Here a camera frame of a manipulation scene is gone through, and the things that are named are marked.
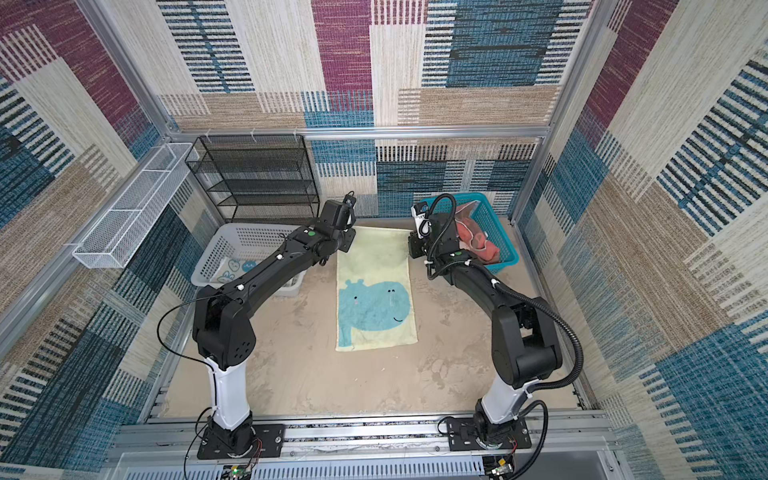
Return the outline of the yellow green towel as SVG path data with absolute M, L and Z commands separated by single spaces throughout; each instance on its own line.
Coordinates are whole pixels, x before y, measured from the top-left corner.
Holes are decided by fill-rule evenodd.
M 357 227 L 337 255 L 338 352 L 418 342 L 409 272 L 409 232 Z

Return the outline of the blue bunny towel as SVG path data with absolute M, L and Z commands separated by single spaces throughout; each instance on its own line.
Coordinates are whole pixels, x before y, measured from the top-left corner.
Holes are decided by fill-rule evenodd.
M 214 283 L 226 284 L 248 273 L 258 264 L 254 260 L 240 260 L 224 257 L 211 280 Z

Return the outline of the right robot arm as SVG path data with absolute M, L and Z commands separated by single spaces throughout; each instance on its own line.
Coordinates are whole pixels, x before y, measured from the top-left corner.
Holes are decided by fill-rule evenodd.
M 473 416 L 478 444 L 495 448 L 511 439 L 535 387 L 562 366 L 555 321 L 546 302 L 507 287 L 472 252 L 463 249 L 457 222 L 446 213 L 415 216 L 408 238 L 412 258 L 423 258 L 428 276 L 442 277 L 466 293 L 491 321 L 495 378 Z

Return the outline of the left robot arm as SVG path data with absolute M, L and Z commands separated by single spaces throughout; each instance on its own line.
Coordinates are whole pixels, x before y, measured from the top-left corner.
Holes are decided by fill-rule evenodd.
M 251 270 L 198 293 L 192 338 L 209 368 L 213 406 L 204 441 L 218 458 L 243 457 L 257 447 L 245 375 L 256 346 L 251 317 L 290 279 L 325 264 L 339 251 L 349 251 L 355 237 L 355 203 L 353 192 L 341 201 L 326 201 L 319 217 L 288 234 Z

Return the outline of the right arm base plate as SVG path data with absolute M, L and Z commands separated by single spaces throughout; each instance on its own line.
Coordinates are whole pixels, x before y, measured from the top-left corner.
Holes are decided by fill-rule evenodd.
M 512 450 L 532 447 L 527 424 L 523 419 L 503 424 L 487 423 L 479 416 L 445 416 L 438 421 L 437 431 L 448 439 L 450 451 Z

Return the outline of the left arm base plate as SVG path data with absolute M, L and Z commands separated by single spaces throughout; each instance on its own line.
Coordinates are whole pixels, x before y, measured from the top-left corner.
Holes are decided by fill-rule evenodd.
M 226 430 L 210 421 L 196 457 L 198 460 L 278 458 L 284 434 L 284 424 L 251 424 Z

